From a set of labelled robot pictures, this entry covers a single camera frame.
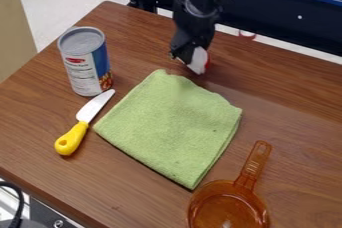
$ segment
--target floor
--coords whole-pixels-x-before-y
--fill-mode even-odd
[[[27,19],[38,51],[43,50],[65,30],[80,20],[89,11],[105,0],[22,0]],[[127,4],[129,0],[109,0]],[[171,12],[159,10],[161,15],[171,16]],[[222,25],[217,30],[238,35],[239,31]],[[256,41],[296,51],[312,57],[342,64],[342,58],[324,52],[308,49],[287,42],[258,35]],[[0,190],[0,220],[10,218],[16,208],[16,200],[7,191]]]

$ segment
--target yellow knife handle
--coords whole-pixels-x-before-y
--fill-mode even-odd
[[[78,122],[66,134],[58,138],[55,142],[55,149],[60,155],[72,154],[80,145],[85,133],[87,132],[88,123],[85,121]]]

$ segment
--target knife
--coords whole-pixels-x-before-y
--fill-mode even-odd
[[[69,132],[56,140],[55,149],[57,153],[60,155],[70,155],[77,149],[87,132],[90,121],[114,94],[114,89],[107,90],[90,100],[78,111],[76,114],[78,123]]]

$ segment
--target wall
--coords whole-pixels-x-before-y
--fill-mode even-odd
[[[0,82],[36,53],[20,0],[0,0]]]

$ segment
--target can label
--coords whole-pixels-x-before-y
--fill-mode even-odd
[[[79,95],[95,96],[112,86],[107,53],[96,52],[99,51],[82,56],[62,54],[71,86]]]

